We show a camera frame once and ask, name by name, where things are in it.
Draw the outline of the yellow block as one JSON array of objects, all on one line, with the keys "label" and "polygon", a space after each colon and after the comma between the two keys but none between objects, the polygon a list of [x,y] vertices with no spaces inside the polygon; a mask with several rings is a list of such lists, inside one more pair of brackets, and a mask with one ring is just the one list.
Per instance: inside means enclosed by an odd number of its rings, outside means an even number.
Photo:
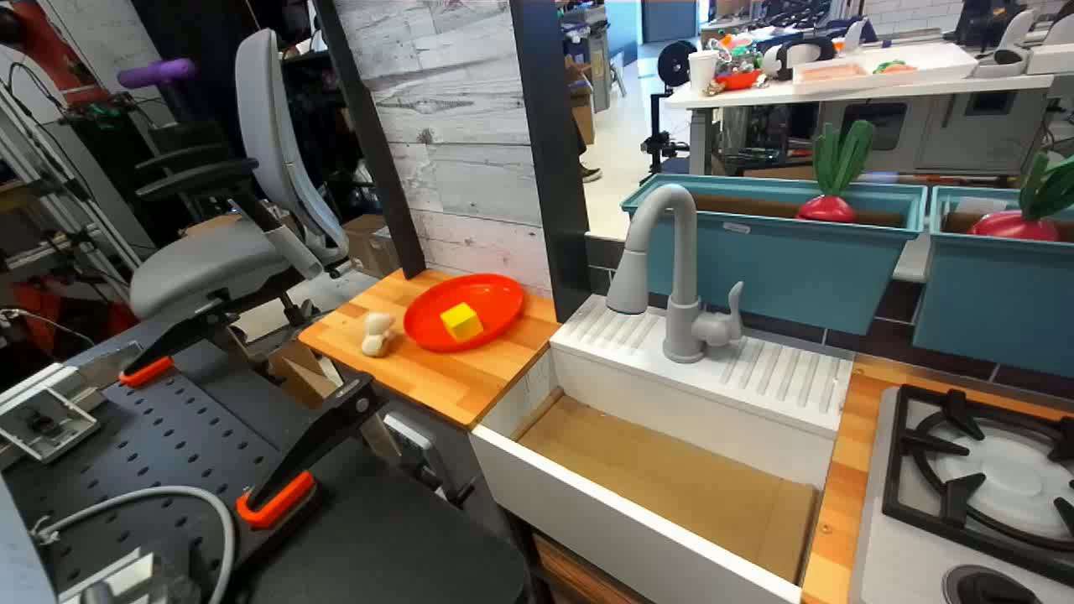
[{"label": "yellow block", "polygon": [[455,340],[478,340],[483,333],[483,323],[469,303],[455,303],[439,315],[443,330]]}]

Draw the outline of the orange plastic plate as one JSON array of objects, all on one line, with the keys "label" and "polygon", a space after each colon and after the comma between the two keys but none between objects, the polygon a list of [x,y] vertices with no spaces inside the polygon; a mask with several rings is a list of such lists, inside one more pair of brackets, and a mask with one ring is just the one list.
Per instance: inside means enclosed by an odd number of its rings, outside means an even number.
[{"label": "orange plastic plate", "polygon": [[[439,315],[455,306],[469,303],[483,323],[483,333],[478,340],[455,343]],[[492,343],[503,336],[525,312],[528,293],[521,280],[492,270],[478,274],[455,274],[429,293],[424,293],[406,312],[403,312],[403,333],[429,353],[465,353]]]}]

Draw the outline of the wooden butcher block counter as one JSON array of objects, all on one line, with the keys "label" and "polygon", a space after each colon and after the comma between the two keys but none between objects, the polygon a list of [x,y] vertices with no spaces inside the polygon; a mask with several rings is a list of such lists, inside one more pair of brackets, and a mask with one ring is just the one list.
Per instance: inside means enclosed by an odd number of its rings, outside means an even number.
[{"label": "wooden butcher block counter", "polygon": [[368,373],[395,400],[472,428],[546,350],[557,315],[543,293],[528,293],[525,315],[480,350],[425,353],[411,336],[399,336],[378,360],[358,350],[368,312],[399,318],[412,299],[439,280],[448,280],[448,270],[418,270],[412,279],[388,270],[303,330],[298,343],[342,370]]}]

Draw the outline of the grey toy faucet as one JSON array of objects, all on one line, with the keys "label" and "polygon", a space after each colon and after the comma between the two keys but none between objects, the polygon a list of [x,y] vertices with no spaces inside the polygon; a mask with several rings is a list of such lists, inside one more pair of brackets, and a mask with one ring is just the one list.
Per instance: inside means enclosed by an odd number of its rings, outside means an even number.
[{"label": "grey toy faucet", "polygon": [[640,315],[649,308],[649,239],[659,217],[670,217],[670,293],[663,308],[661,353],[670,363],[698,363],[713,350],[731,346],[741,326],[741,293],[735,280],[726,293],[727,312],[705,315],[698,294],[698,207],[687,189],[659,184],[649,192],[625,236],[625,252],[609,285],[609,308],[622,315]]}]

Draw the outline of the white toy garlic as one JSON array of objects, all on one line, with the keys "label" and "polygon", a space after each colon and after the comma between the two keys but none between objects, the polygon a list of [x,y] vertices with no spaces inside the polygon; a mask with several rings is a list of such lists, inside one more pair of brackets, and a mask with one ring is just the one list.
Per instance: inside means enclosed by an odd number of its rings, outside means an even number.
[{"label": "white toy garlic", "polygon": [[368,360],[388,355],[399,340],[395,318],[388,312],[368,312],[364,318],[358,353]]}]

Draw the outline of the white toy sink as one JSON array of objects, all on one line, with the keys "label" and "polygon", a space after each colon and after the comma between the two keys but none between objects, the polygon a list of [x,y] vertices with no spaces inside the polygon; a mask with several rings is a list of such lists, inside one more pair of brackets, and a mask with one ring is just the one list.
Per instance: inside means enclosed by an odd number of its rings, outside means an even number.
[{"label": "white toy sink", "polygon": [[661,336],[586,299],[469,434],[492,499],[650,604],[799,604],[854,363]]}]

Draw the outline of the grey office chair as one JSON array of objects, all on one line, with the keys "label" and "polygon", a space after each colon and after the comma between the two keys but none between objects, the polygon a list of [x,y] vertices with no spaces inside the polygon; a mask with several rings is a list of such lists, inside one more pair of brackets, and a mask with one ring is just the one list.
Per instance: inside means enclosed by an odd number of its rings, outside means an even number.
[{"label": "grey office chair", "polygon": [[244,145],[237,170],[254,174],[261,197],[142,263],[132,279],[137,318],[185,318],[254,294],[271,279],[317,279],[349,259],[349,236],[298,153],[275,29],[261,27],[237,42],[234,100]]}]

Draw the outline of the teal planter box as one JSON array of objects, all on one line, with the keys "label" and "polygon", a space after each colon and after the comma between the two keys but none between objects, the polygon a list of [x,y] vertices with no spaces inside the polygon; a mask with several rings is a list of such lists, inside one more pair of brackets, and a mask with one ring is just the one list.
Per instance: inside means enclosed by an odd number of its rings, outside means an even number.
[{"label": "teal planter box", "polygon": [[682,184],[698,207],[698,294],[721,308],[741,280],[741,308],[778,323],[866,336],[904,246],[922,232],[922,184],[847,192],[854,221],[801,221],[819,194],[801,176],[650,174],[622,201],[635,214],[661,184]]},{"label": "teal planter box", "polygon": [[938,184],[930,192],[930,259],[914,343],[1074,374],[1071,214],[1053,217],[1056,242],[972,236],[979,214],[1014,204],[1014,189]]}]

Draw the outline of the near black orange clamp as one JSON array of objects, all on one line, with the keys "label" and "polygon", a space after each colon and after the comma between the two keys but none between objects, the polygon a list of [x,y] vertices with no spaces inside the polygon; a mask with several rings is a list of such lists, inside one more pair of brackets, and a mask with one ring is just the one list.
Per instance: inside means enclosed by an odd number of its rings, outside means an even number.
[{"label": "near black orange clamp", "polygon": [[378,396],[373,393],[373,379],[355,379],[337,389],[327,408],[286,448],[280,466],[234,499],[234,518],[253,530],[275,530],[286,523],[320,488],[312,466],[354,436],[377,408]]}]

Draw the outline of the black orange clamp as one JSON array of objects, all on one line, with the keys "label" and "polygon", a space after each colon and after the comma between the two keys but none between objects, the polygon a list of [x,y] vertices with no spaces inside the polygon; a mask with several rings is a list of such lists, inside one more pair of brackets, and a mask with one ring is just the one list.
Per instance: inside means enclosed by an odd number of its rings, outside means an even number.
[{"label": "black orange clamp", "polygon": [[354,436],[377,408],[378,396],[373,393],[373,379],[355,379],[337,389],[327,408],[286,448],[280,466],[234,499],[234,518],[253,530],[275,530],[286,523],[320,488],[312,466]]},{"label": "black orange clamp", "polygon": [[158,340],[151,340],[121,373],[119,383],[129,389],[145,389],[153,379],[169,374],[175,370],[175,355],[189,346],[226,336],[234,323],[233,308],[208,308],[197,315],[189,315],[180,323],[171,323]]}]

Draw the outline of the left toy radish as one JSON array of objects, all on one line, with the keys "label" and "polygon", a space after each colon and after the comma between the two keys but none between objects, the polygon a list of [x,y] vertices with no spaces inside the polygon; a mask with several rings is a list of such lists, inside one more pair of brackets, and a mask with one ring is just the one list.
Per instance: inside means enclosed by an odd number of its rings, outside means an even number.
[{"label": "left toy radish", "polygon": [[873,150],[875,127],[854,122],[848,127],[827,127],[811,142],[811,174],[819,194],[799,207],[804,221],[854,221],[856,212],[847,201],[847,189],[863,174]]}]

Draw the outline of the toy radish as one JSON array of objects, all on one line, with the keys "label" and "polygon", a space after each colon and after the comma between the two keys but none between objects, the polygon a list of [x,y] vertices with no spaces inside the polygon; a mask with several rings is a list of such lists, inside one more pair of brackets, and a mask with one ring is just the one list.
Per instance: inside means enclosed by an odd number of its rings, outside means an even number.
[{"label": "toy radish", "polygon": [[1021,176],[1017,204],[987,212],[972,221],[972,236],[1056,242],[1053,214],[1074,204],[1074,157],[1036,150]]},{"label": "toy radish", "polygon": [[854,122],[848,127],[827,127],[811,142],[811,174],[819,194],[799,207],[804,221],[854,221],[856,212],[847,201],[847,189],[863,174],[873,150],[875,127]]}]

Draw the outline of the far black orange clamp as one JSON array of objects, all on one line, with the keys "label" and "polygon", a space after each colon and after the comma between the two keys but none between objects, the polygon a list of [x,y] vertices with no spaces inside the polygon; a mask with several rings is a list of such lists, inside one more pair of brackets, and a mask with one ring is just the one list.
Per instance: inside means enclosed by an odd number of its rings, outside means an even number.
[{"label": "far black orange clamp", "polygon": [[121,373],[119,383],[129,389],[145,389],[153,379],[169,374],[175,370],[175,355],[189,346],[226,336],[234,323],[233,308],[208,308],[197,315],[189,315],[180,323],[171,323],[158,340],[151,340]]}]

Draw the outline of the right teal planter box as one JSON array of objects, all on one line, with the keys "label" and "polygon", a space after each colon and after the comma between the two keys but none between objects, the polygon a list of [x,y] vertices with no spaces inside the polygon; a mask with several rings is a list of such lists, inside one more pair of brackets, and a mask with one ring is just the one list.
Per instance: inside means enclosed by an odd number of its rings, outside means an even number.
[{"label": "right teal planter box", "polygon": [[1074,374],[1071,214],[1053,217],[1056,242],[972,236],[979,214],[1014,204],[1014,189],[938,184],[930,192],[930,259],[914,343]]}]

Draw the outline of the right toy radish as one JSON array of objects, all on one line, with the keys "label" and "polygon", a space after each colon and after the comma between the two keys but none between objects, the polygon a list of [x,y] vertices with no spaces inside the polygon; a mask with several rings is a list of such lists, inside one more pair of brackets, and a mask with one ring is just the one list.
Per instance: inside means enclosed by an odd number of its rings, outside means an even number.
[{"label": "right toy radish", "polygon": [[1036,150],[1021,176],[1017,204],[987,212],[972,221],[972,236],[1056,242],[1053,214],[1074,204],[1074,157]]}]

